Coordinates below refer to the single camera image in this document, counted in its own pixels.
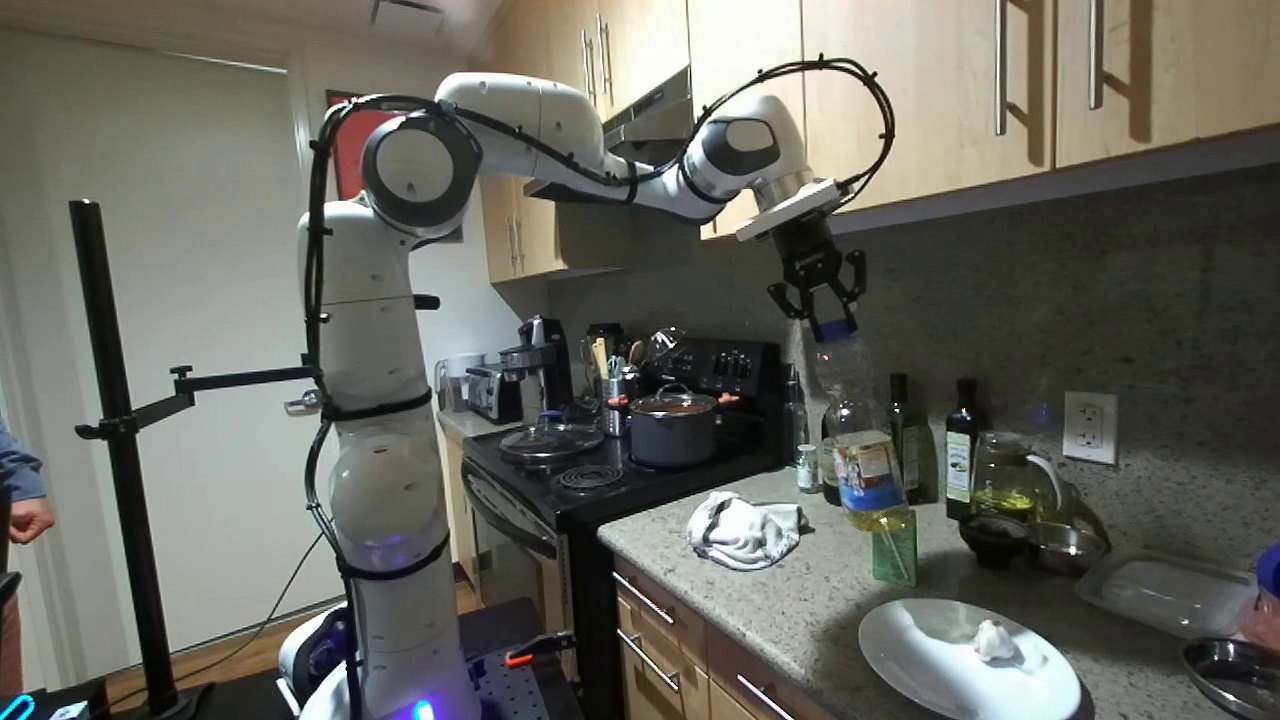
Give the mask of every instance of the white dish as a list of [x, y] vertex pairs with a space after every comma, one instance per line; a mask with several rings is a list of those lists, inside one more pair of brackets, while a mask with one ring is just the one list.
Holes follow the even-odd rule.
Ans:
[[[985, 666], [972, 637], [1003, 624], [1014, 660]], [[1064, 720], [1079, 707], [1076, 670], [1043, 637], [959, 599], [888, 599], [854, 630], [862, 660], [898, 696], [941, 717]]]

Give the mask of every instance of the ceiling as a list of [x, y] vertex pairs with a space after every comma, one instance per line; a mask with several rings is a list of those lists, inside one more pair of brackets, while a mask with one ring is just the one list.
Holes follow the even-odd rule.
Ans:
[[205, 0], [207, 8], [473, 52], [502, 0]]

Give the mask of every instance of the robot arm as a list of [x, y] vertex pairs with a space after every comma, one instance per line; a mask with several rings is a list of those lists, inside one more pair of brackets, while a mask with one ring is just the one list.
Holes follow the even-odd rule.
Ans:
[[[823, 221], [892, 144], [883, 91], [877, 102], [883, 150], [848, 179], [814, 179], [782, 105], [741, 91], [713, 105], [663, 170], [613, 157], [574, 89], [528, 78], [460, 72], [433, 102], [360, 97], [325, 117], [303, 221], [306, 370], [325, 410], [306, 454], [306, 514], [335, 552], [347, 610], [303, 624], [278, 653], [278, 693], [300, 720], [479, 717], [453, 624], [442, 480], [407, 279], [407, 252], [460, 226], [477, 176], [528, 176], [694, 226], [751, 188], [761, 218], [741, 242], [775, 242], [782, 279], [773, 299], [823, 340], [830, 324], [850, 324], [860, 295], [860, 273], [842, 279], [848, 257]], [[395, 112], [364, 150], [364, 206], [325, 206], [333, 137], [364, 110]], [[341, 456], [319, 493], [328, 430]]]
[[364, 152], [373, 212], [433, 242], [460, 226], [477, 176], [508, 173], [560, 192], [640, 206], [679, 221], [713, 221], [737, 192], [751, 192], [761, 218], [737, 242], [773, 235], [782, 279], [773, 299], [808, 319], [823, 340], [830, 324], [850, 324], [862, 290], [860, 257], [834, 252], [823, 221], [854, 195], [892, 150], [892, 110], [881, 85], [850, 62], [808, 62], [782, 72], [841, 70], [862, 80], [883, 117], [881, 157], [842, 185], [814, 179], [794, 121], [775, 97], [721, 102], [663, 170], [613, 157], [582, 91], [502, 72], [456, 72], [433, 102], [386, 121]]

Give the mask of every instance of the oven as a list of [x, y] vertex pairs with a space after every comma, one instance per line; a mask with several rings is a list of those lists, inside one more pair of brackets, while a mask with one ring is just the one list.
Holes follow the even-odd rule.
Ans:
[[531, 599], [538, 634], [567, 630], [563, 548], [546, 521], [537, 516], [514, 493], [462, 465], [477, 542], [477, 593], [479, 603]]
[[[761, 344], [709, 349], [761, 356]], [[709, 356], [694, 356], [679, 370], [700, 372], [684, 381], [688, 387], [725, 393], [715, 387], [725, 381], [715, 370], [733, 370], [741, 386], [743, 364], [709, 364]], [[511, 433], [462, 441], [460, 476], [477, 521], [479, 599], [498, 603], [524, 595], [538, 610], [544, 634], [570, 634], [574, 649], [560, 653], [560, 670], [574, 684], [587, 720], [621, 717], [613, 552], [594, 542], [594, 528], [789, 465], [793, 454], [761, 436], [761, 430], [780, 430], [761, 399], [761, 387], [780, 387], [773, 381], [775, 372], [761, 372], [756, 393], [743, 393], [749, 405], [725, 410], [729, 417], [715, 426], [721, 447], [694, 467], [643, 467], [630, 465], [623, 441], [601, 441], [546, 473], [528, 467], [502, 447]]]

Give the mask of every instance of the tile backsplash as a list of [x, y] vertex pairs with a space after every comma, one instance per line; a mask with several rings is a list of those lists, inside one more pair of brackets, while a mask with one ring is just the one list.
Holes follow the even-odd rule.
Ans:
[[[877, 370], [933, 426], [957, 378], [997, 430], [1058, 456], [1064, 393], [1121, 399], [1115, 467], [1058, 461], [1121, 548], [1253, 566], [1280, 542], [1280, 170], [841, 235], [866, 252], [854, 318]], [[773, 338], [775, 260], [704, 257], [651, 228], [651, 260], [551, 290], [567, 327], [621, 319]]]

